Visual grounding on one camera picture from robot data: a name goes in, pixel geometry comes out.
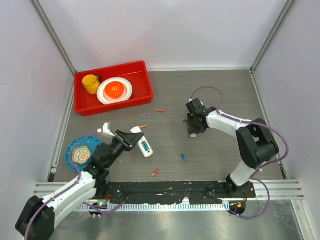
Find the green battery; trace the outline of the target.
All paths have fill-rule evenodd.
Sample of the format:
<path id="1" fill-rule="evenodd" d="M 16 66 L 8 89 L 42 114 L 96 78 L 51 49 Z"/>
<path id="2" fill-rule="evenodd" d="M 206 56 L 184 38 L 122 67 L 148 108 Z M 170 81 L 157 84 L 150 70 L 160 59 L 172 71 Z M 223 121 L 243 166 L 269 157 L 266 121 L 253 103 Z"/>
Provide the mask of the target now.
<path id="1" fill-rule="evenodd" d="M 147 153 L 151 153 L 152 152 L 152 149 L 151 149 L 151 147 L 150 147 L 150 145 L 149 145 L 149 143 L 147 141 L 143 141 L 142 145 L 143 145 L 143 147 L 144 147 L 144 149 L 145 149 L 145 151 Z"/>

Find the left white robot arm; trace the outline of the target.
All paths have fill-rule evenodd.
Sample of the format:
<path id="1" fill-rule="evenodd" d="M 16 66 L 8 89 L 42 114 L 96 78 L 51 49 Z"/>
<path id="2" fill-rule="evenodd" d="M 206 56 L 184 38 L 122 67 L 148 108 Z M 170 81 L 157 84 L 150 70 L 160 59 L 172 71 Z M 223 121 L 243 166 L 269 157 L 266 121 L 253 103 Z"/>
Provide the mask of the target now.
<path id="1" fill-rule="evenodd" d="M 123 152 L 131 151 L 144 137 L 136 126 L 129 133 L 117 130 L 110 144 L 95 147 L 90 162 L 72 181 L 44 197 L 32 196 L 25 204 L 15 229 L 26 240 L 48 240 L 58 225 L 79 205 L 102 199 L 111 165 Z"/>

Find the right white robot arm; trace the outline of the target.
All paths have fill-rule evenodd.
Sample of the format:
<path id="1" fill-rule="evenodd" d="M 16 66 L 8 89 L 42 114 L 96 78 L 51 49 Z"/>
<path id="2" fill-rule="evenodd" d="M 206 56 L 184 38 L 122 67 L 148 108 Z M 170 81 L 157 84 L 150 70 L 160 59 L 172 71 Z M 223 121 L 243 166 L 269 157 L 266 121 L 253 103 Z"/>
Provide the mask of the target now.
<path id="1" fill-rule="evenodd" d="M 241 161 L 226 178 L 226 193 L 233 198 L 243 193 L 254 172 L 279 153 L 279 146 L 266 122 L 257 118 L 247 120 L 207 108 L 199 99 L 190 100 L 186 107 L 188 132 L 191 137 L 207 129 L 221 131 L 237 140 Z"/>

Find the white remote control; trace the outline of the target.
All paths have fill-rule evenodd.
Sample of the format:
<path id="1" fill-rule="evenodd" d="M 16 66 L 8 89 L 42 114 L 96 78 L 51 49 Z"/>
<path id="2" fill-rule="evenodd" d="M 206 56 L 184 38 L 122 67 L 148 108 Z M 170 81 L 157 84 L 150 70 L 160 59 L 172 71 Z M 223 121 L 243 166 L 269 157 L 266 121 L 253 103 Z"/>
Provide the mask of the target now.
<path id="1" fill-rule="evenodd" d="M 139 126 L 135 126 L 130 130 L 131 133 L 136 134 L 136 133 L 142 133 L 142 130 Z M 153 155 L 153 149 L 151 148 L 149 142 L 147 141 L 146 137 L 143 136 L 139 142 L 137 143 L 139 149 L 141 150 L 143 156 L 145 158 L 149 158 Z"/>

